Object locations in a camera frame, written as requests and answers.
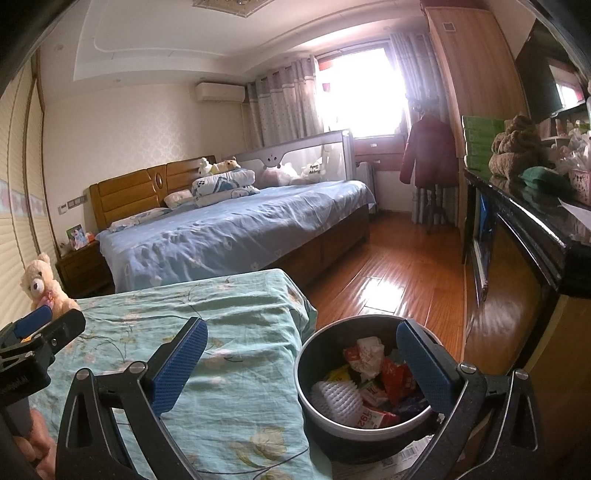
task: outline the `pink basket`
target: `pink basket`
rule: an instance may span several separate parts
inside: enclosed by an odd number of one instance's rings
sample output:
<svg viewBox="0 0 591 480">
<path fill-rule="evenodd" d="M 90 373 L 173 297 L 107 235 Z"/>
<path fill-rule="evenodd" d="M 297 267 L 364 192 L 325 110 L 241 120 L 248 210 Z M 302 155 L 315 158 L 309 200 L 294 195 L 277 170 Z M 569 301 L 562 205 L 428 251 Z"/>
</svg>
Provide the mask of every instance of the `pink basket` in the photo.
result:
<svg viewBox="0 0 591 480">
<path fill-rule="evenodd" d="M 591 205 L 591 173 L 587 170 L 571 170 L 569 172 L 570 184 L 577 191 L 577 200 L 585 205 Z"/>
</svg>

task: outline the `air conditioner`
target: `air conditioner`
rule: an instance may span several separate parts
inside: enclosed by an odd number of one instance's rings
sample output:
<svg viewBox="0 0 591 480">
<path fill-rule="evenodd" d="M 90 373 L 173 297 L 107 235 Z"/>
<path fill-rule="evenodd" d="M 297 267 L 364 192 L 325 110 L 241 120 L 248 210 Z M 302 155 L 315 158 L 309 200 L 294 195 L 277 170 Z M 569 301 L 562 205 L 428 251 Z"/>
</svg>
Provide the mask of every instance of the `air conditioner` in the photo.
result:
<svg viewBox="0 0 591 480">
<path fill-rule="evenodd" d="M 240 102 L 242 103 L 246 96 L 246 90 L 240 85 L 223 85 L 221 83 L 200 83 L 195 87 L 197 91 L 197 100 L 204 102 L 206 100 L 216 102 Z"/>
</svg>

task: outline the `trash can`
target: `trash can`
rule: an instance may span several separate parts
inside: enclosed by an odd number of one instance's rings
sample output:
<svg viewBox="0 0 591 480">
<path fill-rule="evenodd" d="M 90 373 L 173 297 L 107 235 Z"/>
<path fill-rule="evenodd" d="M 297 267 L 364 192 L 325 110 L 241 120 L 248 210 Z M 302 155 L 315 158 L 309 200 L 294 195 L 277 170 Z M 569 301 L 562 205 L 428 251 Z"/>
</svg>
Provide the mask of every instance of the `trash can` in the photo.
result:
<svg viewBox="0 0 591 480">
<path fill-rule="evenodd" d="M 403 321 L 393 315 L 361 315 L 340 320 L 310 337 L 295 360 L 295 384 L 306 418 L 306 433 L 331 460 L 349 464 L 377 462 L 436 431 L 438 415 L 431 407 L 398 425 L 364 430 L 333 422 L 320 414 L 309 400 L 312 386 L 331 370 L 343 366 L 343 349 L 355 345 L 360 338 L 376 336 L 384 344 L 387 356 L 396 348 L 396 328 Z M 430 330 L 424 330 L 441 343 Z"/>
</svg>

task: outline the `wardrobe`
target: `wardrobe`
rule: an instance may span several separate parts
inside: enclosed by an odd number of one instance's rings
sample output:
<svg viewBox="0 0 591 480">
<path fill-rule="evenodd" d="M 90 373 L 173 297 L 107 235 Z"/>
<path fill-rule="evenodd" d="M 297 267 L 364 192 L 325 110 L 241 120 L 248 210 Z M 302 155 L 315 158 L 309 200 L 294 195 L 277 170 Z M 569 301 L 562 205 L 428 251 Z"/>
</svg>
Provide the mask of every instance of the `wardrobe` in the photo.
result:
<svg viewBox="0 0 591 480">
<path fill-rule="evenodd" d="M 26 62 L 0 98 L 0 328 L 31 311 L 21 287 L 25 266 L 56 242 L 43 182 L 43 109 L 33 64 Z"/>
</svg>

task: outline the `green box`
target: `green box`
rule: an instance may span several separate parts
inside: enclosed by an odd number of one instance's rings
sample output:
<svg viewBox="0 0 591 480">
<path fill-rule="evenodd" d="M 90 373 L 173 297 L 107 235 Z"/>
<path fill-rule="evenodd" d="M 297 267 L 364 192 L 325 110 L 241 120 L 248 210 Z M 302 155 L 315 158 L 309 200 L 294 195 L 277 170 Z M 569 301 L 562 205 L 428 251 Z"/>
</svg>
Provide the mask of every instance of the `green box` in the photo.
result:
<svg viewBox="0 0 591 480">
<path fill-rule="evenodd" d="M 474 155 L 475 157 L 486 157 L 488 155 L 490 158 L 492 155 L 491 147 L 492 147 L 492 142 L 488 145 L 467 142 L 466 143 L 466 154 Z"/>
<path fill-rule="evenodd" d="M 464 115 L 462 116 L 462 126 L 464 129 L 478 130 L 482 134 L 493 135 L 494 137 L 505 131 L 505 121 L 483 116 Z"/>
<path fill-rule="evenodd" d="M 490 132 L 481 132 L 480 130 L 474 130 L 471 128 L 464 129 L 464 138 L 466 143 L 488 145 L 490 148 L 494 142 L 496 134 L 493 135 Z"/>
<path fill-rule="evenodd" d="M 488 163 L 491 161 L 492 152 L 487 155 L 466 155 L 464 162 L 468 170 L 488 171 Z"/>
</svg>

